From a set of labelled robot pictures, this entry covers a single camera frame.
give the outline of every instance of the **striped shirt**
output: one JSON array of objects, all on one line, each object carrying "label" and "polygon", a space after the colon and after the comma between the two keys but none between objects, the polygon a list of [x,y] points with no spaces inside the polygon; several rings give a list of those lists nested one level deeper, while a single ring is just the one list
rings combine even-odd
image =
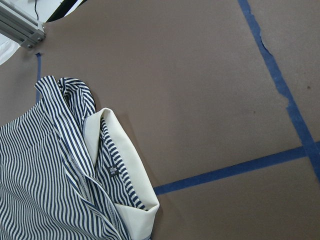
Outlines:
[{"label": "striped shirt", "polygon": [[53,76],[35,87],[42,99],[0,128],[0,239],[133,239],[132,220],[117,206],[148,214],[159,203],[146,206],[138,197],[104,118],[91,158],[84,139],[86,119],[96,113],[89,88]]}]

